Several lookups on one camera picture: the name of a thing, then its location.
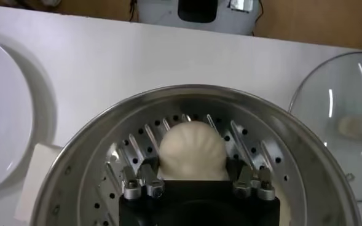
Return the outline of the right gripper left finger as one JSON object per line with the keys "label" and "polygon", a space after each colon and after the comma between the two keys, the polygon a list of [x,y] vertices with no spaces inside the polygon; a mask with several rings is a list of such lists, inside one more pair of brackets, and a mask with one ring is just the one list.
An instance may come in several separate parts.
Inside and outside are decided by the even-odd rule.
{"label": "right gripper left finger", "polygon": [[151,198],[160,198],[165,191],[165,183],[159,179],[152,166],[142,164],[135,174],[131,166],[122,169],[122,193],[126,200],[137,200],[143,196],[143,187],[146,195]]}

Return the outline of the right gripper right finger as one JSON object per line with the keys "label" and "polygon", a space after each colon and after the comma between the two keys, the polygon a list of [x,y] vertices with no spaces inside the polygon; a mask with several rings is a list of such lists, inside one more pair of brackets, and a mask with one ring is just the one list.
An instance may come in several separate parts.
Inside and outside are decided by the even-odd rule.
{"label": "right gripper right finger", "polygon": [[260,200],[275,199],[271,172],[265,167],[259,169],[255,174],[250,166],[243,165],[232,186],[234,194],[238,198],[249,198],[253,195]]}

